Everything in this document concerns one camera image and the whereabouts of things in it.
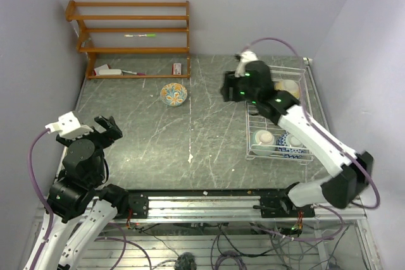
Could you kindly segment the yellow sun blue rim bowl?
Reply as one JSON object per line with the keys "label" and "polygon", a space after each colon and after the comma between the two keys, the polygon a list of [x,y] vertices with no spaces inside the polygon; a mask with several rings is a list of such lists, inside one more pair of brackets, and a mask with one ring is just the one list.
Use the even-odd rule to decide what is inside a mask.
{"label": "yellow sun blue rim bowl", "polygon": [[281,80],[275,84],[275,90],[284,90],[293,95],[296,99],[300,98],[299,84],[293,80]]}

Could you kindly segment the blue orange floral bowl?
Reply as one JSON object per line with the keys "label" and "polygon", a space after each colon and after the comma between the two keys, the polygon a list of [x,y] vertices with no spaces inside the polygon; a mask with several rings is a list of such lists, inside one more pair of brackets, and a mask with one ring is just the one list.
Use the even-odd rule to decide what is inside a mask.
{"label": "blue orange floral bowl", "polygon": [[169,83],[160,92],[161,101],[167,106],[181,106],[188,97],[187,89],[180,83]]}

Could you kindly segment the light teal bowl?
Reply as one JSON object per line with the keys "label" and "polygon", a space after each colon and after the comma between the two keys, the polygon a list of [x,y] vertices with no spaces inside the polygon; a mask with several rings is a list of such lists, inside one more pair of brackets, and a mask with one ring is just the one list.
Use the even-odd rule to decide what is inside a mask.
{"label": "light teal bowl", "polygon": [[270,156],[275,150],[275,136],[267,130],[257,130],[251,136],[251,151],[258,156]]}

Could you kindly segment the red patterned bowl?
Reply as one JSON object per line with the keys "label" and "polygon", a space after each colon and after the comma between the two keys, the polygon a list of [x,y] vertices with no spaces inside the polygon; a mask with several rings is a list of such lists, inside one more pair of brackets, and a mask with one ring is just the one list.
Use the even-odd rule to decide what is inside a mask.
{"label": "red patterned bowl", "polygon": [[306,152],[302,142],[290,133],[281,135],[277,139],[276,146],[282,157],[286,159],[301,159]]}

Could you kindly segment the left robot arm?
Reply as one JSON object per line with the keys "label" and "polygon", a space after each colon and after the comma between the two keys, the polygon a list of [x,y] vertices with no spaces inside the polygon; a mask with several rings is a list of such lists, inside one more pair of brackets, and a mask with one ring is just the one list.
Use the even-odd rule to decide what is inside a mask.
{"label": "left robot arm", "polygon": [[103,132],[81,123],[74,112],[69,112],[39,134],[55,133],[56,141],[67,148],[63,169],[47,195],[35,179],[33,148],[28,150],[28,173],[45,213],[25,269],[76,269],[90,242],[112,219],[123,217],[129,210],[128,191],[106,184],[109,167],[104,150],[123,133],[114,117],[97,116],[94,121]]}

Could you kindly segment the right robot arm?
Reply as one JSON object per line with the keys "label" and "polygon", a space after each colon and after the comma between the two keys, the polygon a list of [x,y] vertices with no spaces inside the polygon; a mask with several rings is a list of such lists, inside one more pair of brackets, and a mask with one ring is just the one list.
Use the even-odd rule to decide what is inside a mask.
{"label": "right robot arm", "polygon": [[308,114],[303,102],[288,91],[276,90],[263,61],[240,63],[237,71],[226,71],[220,92],[225,102],[252,103],[262,117],[295,137],[326,169],[328,176],[322,180],[295,183],[281,191],[278,206],[283,215],[291,217],[301,207],[325,202],[345,209],[366,187],[375,193],[373,208],[380,206],[371,177],[373,156],[341,143]]}

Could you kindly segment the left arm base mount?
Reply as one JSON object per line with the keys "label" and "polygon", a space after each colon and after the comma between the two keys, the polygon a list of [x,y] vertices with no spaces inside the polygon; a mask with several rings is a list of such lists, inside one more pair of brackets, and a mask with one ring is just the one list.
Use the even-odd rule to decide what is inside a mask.
{"label": "left arm base mount", "polygon": [[118,204],[118,219],[146,219],[149,212],[149,198],[146,194],[130,192]]}

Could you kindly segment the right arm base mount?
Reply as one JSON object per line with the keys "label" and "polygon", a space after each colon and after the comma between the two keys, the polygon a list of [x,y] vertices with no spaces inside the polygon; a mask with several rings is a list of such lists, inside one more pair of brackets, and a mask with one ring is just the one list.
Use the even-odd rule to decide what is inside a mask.
{"label": "right arm base mount", "polygon": [[315,217],[315,211],[310,205],[296,207],[289,200],[283,189],[271,188],[256,192],[259,202],[252,208],[261,213],[262,218],[304,218]]}

